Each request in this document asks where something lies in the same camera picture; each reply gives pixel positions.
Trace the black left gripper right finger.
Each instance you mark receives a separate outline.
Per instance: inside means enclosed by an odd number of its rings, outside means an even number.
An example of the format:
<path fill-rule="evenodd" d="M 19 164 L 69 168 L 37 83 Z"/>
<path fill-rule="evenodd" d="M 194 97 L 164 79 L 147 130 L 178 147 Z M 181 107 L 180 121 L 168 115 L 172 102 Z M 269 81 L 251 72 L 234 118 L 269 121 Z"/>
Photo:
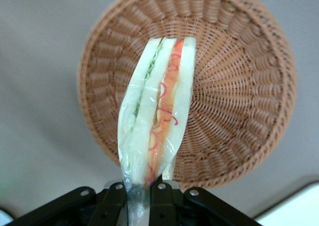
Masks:
<path fill-rule="evenodd" d="M 150 226 L 258 226 L 259 223 L 209 191 L 182 192 L 175 181 L 151 186 Z"/>

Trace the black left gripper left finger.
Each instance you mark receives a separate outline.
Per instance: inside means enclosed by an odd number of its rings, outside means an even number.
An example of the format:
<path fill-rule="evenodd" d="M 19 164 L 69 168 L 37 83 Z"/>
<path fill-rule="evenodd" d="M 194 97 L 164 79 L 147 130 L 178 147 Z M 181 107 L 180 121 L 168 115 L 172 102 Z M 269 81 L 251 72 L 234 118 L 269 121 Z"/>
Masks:
<path fill-rule="evenodd" d="M 99 193 L 79 187 L 7 225 L 127 226 L 127 194 L 122 182 L 108 182 Z"/>

